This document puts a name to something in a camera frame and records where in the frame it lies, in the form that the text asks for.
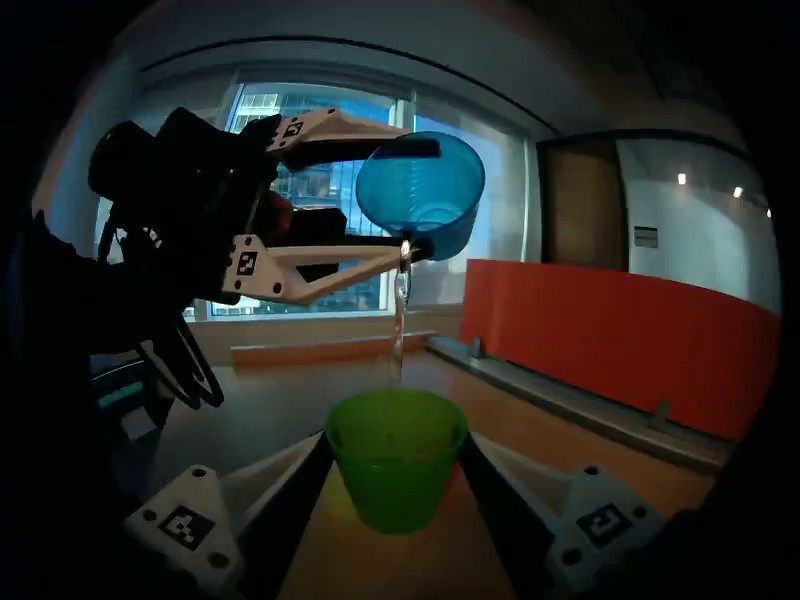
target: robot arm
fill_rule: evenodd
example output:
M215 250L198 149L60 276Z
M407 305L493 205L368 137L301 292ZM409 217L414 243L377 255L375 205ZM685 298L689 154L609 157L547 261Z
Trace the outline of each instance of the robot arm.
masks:
M406 133L336 108L274 115L248 123L238 135L183 108L155 136L121 123L101 139L90 164L90 187L112 202L98 256L105 260L112 239L124 231L126 265L165 307L192 298L235 304L241 295L309 304L397 268L403 240L347 235L339 209L294 210L287 228L287 207L276 205L270 191L278 164L297 171L366 159ZM434 140L395 146L395 155L440 155ZM428 240L411 243L411 262L432 254ZM340 262L357 264L340 271ZM153 335L153 351L172 374L156 367L159 378L193 408L201 401L219 405L222 391L213 371L180 312L169 312L153 317L163 323ZM134 347L153 362L141 344Z

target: glass wall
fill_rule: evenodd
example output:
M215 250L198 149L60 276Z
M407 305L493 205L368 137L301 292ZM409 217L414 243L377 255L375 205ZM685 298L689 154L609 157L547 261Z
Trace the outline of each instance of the glass wall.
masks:
M771 212L755 169L690 141L616 144L631 273L716 290L780 314Z

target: black cable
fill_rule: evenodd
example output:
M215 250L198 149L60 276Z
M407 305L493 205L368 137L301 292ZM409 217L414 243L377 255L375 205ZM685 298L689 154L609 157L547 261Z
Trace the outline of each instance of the black cable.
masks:
M117 227L114 222L112 216L109 216L109 219L106 221L105 225L103 226L103 233L100 237L100 243L98 244L97 250L97 260L100 262L105 262L108 264L108 256L111 252L111 244L113 239L117 239L117 243L119 243L119 238L117 238ZM191 364L191 372L188 374L188 378L182 377L181 373L177 373L170 367L169 361L165 356L161 356L161 359L164 362L166 368L172 373L172 376L178 382L176 385L172 382L172 380L164 373L164 371L159 368L158 364L155 362L153 357L147 352L141 343L137 343L134 346L136 353L139 357L144 361L146 368L148 368L152 373L155 374L156 378L167 388L167 390L172 393L178 400L183 402L186 406L193 408L195 410L199 409L203 402L206 404L210 404L211 406L220 406L224 401L225 397L222 392L222 388L219 385L219 381L214 375L211 366L209 365L208 361L205 359L202 351L200 350L199 345L197 344L197 340L194 339L194 335L192 334L191 329L189 329L188 324L186 323L185 319L183 318L182 314L177 316L171 323L173 329L172 331L168 331L165 335L173 334L177 336L177 341L182 342L182 348L186 353L186 357L188 357L189 362ZM178 361L178 356L172 356L173 361ZM201 382L205 382L208 385L208 389L201 385Z

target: cable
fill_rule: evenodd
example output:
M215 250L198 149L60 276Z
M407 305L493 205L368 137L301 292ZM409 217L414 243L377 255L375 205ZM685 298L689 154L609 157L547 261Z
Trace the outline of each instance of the cable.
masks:
M150 231L148 231L147 237L155 244L155 241L150 237ZM100 237L100 243L98 244L98 261L108 264L108 256L111 252L111 244L114 239L116 239L119 244L120 240L117 235L116 224L114 219L109 216L109 219L103 226L103 233ZM161 368L159 368L154 358L144 349L141 343L135 344L134 349L136 353L142 361L144 361L146 368L152 371L164 387L186 406L195 410L199 409L203 402L215 407L220 406L225 399L222 388L211 366L200 350L197 340L194 339L192 331L189 329L183 315L177 315L177 318L172 320L170 325L171 329L167 329L164 332L165 337L159 339L158 336L154 336L157 339L153 340L153 350L175 378L177 385L173 383ZM163 347L163 355L156 351L157 345ZM178 348L182 349L184 353L183 357L179 354L170 353L170 351L180 353L181 350L178 350ZM191 371L185 372L180 368L176 370L175 366L180 366L182 363L189 364Z

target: window frame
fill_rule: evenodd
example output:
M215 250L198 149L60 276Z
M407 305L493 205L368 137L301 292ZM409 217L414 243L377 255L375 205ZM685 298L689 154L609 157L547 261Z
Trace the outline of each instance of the window frame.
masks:
M302 88L303 93L308 94L330 94L341 97L343 100L355 100L367 102L375 106L387 108L389 110L389 125L411 129L413 125L413 111L409 110L409 101L403 98L390 98L384 94L377 94L365 90L341 87L341 85L326 85L324 83L303 83L303 82L243 82L237 76L235 83L229 87L225 97L230 97L230 103L223 101L218 113L217 126L224 131L231 131L235 124L240 104L245 95L252 94L286 94L296 93L298 88ZM223 111L227 111L224 119L220 119ZM352 310L352 311L319 311L308 313L288 313L288 314L234 314L221 315L214 313L214 302L208 300L195 300L193 303L194 321L271 321L271 320L293 320L293 319L327 319L342 317L365 317L365 316L389 316L395 311L395 297L393 293L394 278L397 275L395 269L381 273L379 308L375 310Z

